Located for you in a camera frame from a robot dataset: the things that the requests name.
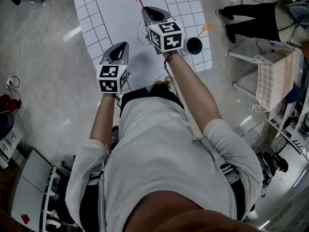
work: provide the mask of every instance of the white paper sheet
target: white paper sheet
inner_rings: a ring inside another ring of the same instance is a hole
[[[163,57],[144,38],[145,26],[141,15],[142,5],[136,0],[74,0],[77,15],[89,55],[94,67],[103,53],[113,44],[129,43],[131,73],[123,93],[150,86],[167,75]],[[184,26],[186,37],[195,37],[206,24],[200,0],[141,0],[144,6],[169,11]],[[196,56],[181,52],[195,72],[211,68],[208,33],[200,37],[203,51]]]

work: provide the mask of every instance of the gray t-shirt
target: gray t-shirt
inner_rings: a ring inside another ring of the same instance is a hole
[[[111,155],[88,140],[76,155],[66,203],[80,225],[79,207],[91,173],[100,169],[100,231],[121,232],[130,213],[147,194],[174,191],[207,210],[237,218],[233,190],[220,169],[239,172],[246,213],[262,187],[262,169],[249,145],[222,119],[211,121],[204,137],[194,136],[184,110],[162,98],[127,103],[119,122],[120,141]]]

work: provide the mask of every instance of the black pants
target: black pants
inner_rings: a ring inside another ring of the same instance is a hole
[[[225,7],[223,9],[224,14],[243,15],[255,18],[253,20],[228,25],[228,33],[280,42],[275,17],[276,4],[275,2]]]
[[[184,109],[183,104],[178,99],[178,97],[171,91],[167,84],[154,85],[152,89],[148,90],[144,87],[133,92],[124,94],[122,97],[121,108],[120,108],[120,117],[125,105],[133,99],[144,98],[144,97],[161,97],[170,101],[177,103],[182,109]]]

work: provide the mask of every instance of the power plug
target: power plug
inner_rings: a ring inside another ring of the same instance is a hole
[[[19,80],[16,78],[16,76],[10,76],[9,79],[5,83],[6,87],[17,87],[19,86]]]

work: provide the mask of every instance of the sleeve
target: sleeve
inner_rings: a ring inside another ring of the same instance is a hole
[[[249,212],[263,182],[262,168],[256,154],[222,119],[211,121],[205,127],[203,135],[225,162],[238,171],[246,193],[246,212]]]
[[[67,191],[66,204],[72,219],[81,225],[79,207],[84,196],[86,185],[92,173],[103,170],[109,151],[99,140],[85,141],[76,154]]]

